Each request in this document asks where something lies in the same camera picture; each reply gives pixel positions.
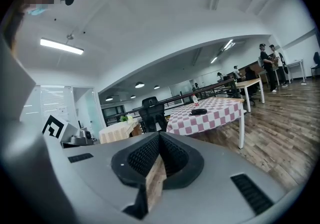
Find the white t-shirt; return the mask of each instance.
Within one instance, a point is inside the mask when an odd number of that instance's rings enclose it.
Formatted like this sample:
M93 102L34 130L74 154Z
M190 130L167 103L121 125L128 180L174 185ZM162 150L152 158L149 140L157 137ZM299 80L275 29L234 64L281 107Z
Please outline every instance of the white t-shirt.
M277 51L275 50L273 53L274 53L274 57L275 57L275 58L278 58L278 67L282 67L283 64L282 64L282 61L281 61L281 57L280 57L279 52L277 52Z
M241 78L240 72L239 72L239 70L237 68L234 69L233 73L235 74L236 78Z

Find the pink and white checkered tablecloth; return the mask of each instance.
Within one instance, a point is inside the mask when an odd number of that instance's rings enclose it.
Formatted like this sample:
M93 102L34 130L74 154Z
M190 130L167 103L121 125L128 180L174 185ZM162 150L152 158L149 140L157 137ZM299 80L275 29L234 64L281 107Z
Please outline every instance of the pink and white checkered tablecloth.
M241 117L242 102L210 97L199 101L199 109L206 109L202 115L189 115L195 105L183 105L173 110L166 131L172 134L191 135L223 126Z

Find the green plant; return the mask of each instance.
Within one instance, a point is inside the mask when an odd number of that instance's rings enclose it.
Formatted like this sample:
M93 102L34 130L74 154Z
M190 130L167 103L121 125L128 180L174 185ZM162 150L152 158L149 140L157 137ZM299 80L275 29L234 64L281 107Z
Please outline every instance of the green plant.
M120 117L120 121L121 121L121 122L128 121L128 117L127 117L127 116L121 116L121 117Z

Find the handrail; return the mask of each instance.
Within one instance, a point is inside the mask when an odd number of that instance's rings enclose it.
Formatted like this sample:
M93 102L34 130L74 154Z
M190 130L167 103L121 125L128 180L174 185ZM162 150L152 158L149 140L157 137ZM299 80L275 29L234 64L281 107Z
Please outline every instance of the handrail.
M210 89L214 89L214 88L217 88L217 87L220 87L220 86L223 86L223 85L227 85L229 83L233 83L234 84L235 80L233 78L231 78L231 79L228 79L226 81L222 81L222 82L218 82L216 84L210 85L210 86L206 86L203 89L196 90L196 91L193 91L193 92L188 93L188 94L184 94L184 95L172 97L172 98L169 98L169 99L161 100L158 103L152 105L152 107L155 107L155 106L158 106L158 105L162 105L162 104L166 104L166 103L170 103L170 102L174 102L174 101L177 101L177 100L181 100L181 99L187 98L189 96L192 96L194 94L198 94L198 93L202 93L202 92L205 92L205 91L209 91ZM149 106L148 107L139 107L139 108L135 108L134 110L131 110L131 111L127 111L127 112L124 112L124 113L116 114L113 117L115 117L115 118L116 117L121 117L121 116L125 116L127 114L131 114L131 113L137 112L139 110L144 110L144 109L149 109L149 108L150 108Z

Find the railing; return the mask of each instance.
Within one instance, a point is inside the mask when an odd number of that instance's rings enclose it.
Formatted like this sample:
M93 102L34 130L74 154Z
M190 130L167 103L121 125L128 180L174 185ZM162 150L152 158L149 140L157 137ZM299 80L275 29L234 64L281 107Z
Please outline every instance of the railing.
M125 116L127 114L133 114L134 115L133 117L137 118L137 117L140 117L139 116L139 111L140 110L153 108L153 107L161 105L161 104L169 107L169 108L165 109L166 111L167 110L171 110L171 109L174 109L174 108L182 106L182 104L176 105L175 101L182 100L182 99L185 99L185 98L189 98L190 99L190 101L188 103L184 104L184 105L188 105L188 104L193 103L193 101L191 100L193 94L199 95L200 98L201 98L200 101L204 100L204 99L207 99L209 97L216 97L216 95L226 95L229 98L238 98L239 97L238 90L237 90L237 87L236 87L236 84L235 84L235 80L232 78L232 79L229 79L229 80L226 80L226 81L222 81L222 82L219 82L219 83L216 83L216 84L213 84L213 85L209 85L209 86L200 88L199 90L196 90L196 91L191 92L191 93L187 93L187 94L184 94L184 95L179 95L179 96L175 96L175 97L171 97L171 98L168 98L168 99L161 100L158 103L156 103L156 104L154 104L152 106L149 106L149 107L142 107L142 106L141 107L137 107L137 108L134 108L131 111L120 113L120 114L116 114L116 115L114 115L114 116L112 116L111 118L108 118L108 119L106 118L106 120L117 119L117 117Z

